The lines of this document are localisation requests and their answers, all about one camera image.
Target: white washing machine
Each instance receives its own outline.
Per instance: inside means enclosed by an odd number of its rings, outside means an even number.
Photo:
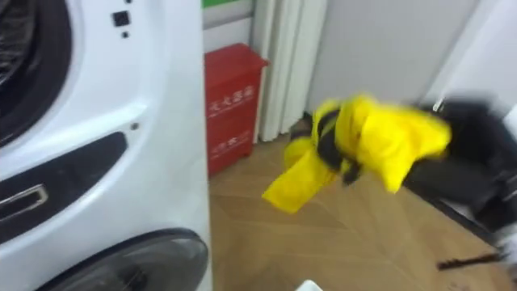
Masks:
[[[201,5],[0,0],[0,290],[211,290]]]

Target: yellow raincoat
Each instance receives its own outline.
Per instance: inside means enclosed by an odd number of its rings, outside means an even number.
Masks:
[[[263,198],[295,213],[336,177],[352,183],[362,168],[395,193],[415,161],[440,154],[450,139],[443,121],[416,109],[379,105],[367,95],[327,101],[314,112],[310,133],[293,133],[287,170]]]

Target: red cabinet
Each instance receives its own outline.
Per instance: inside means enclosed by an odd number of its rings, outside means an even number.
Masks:
[[[206,53],[205,115],[210,175],[251,154],[262,68],[245,44]]]

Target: white wall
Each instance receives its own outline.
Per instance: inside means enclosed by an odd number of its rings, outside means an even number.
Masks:
[[[329,0],[307,107],[369,91],[411,102],[427,91],[477,0]]]
[[[240,0],[203,10],[204,51],[223,48],[230,44],[249,44],[254,3]]]
[[[517,1],[487,1],[496,4],[431,94],[488,97],[504,110],[517,103]]]

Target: wooden floor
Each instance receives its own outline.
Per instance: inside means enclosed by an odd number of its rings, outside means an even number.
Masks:
[[[306,279],[325,291],[512,290],[502,266],[437,272],[437,261],[492,251],[403,189],[386,193],[372,175],[321,192],[298,214],[261,199],[283,170],[286,139],[210,180],[215,290],[293,291]]]

